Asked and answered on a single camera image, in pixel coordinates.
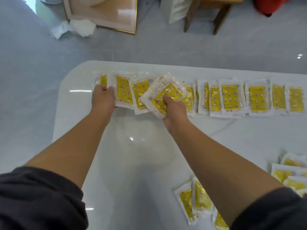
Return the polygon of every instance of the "red object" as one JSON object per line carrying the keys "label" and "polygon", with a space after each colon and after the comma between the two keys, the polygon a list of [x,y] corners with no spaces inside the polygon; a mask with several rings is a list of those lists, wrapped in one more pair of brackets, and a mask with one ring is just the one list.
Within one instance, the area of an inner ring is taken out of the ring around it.
{"label": "red object", "polygon": [[255,0],[255,8],[262,14],[270,17],[283,3],[290,0]]}

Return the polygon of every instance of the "glossy white surface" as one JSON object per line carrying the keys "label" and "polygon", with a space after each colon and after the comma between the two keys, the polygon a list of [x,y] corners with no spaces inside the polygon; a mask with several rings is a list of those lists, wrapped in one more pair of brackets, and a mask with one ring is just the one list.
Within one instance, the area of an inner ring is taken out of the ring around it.
{"label": "glossy white surface", "polygon": [[[60,85],[53,140],[88,114],[92,71],[171,72],[186,79],[269,77],[307,84],[307,76],[301,74],[87,61]],[[264,170],[268,170],[268,162],[278,161],[283,150],[306,153],[306,116],[240,120],[204,116],[191,118],[191,122]],[[173,194],[173,189],[192,176],[161,120],[152,113],[135,116],[132,110],[117,108],[82,189],[89,229],[214,229],[210,219],[189,227]]]}

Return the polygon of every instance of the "hand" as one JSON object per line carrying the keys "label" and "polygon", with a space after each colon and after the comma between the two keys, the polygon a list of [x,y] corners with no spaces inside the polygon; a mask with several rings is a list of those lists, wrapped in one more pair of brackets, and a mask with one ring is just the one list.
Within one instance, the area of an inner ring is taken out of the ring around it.
{"label": "hand", "polygon": [[108,124],[115,109],[114,89],[105,85],[96,85],[92,96],[91,113],[98,115]]}
{"label": "hand", "polygon": [[163,100],[167,104],[166,117],[163,122],[169,133],[173,135],[180,124],[189,122],[187,108],[182,101],[175,102],[170,96],[164,95]]}

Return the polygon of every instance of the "person's left hand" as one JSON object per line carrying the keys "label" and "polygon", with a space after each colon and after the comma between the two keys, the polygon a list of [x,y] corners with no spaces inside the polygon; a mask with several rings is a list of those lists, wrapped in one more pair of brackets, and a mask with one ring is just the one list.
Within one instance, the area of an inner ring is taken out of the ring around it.
{"label": "person's left hand", "polygon": [[114,89],[96,85],[92,96],[91,113],[101,116],[108,124],[115,109]]}

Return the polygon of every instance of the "gray floor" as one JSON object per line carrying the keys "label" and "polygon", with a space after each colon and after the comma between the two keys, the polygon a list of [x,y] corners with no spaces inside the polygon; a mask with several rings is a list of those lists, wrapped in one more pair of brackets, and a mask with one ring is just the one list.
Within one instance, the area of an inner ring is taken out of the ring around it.
{"label": "gray floor", "polygon": [[[307,0],[293,0],[266,18],[245,0],[214,36],[204,12],[184,33],[183,20],[166,23],[159,1],[139,0],[136,35],[100,28],[92,38],[69,33],[57,41],[24,1],[0,0],[0,173],[51,143],[59,85],[78,64],[105,60],[306,74],[306,8]],[[60,6],[52,11],[64,16]]]}

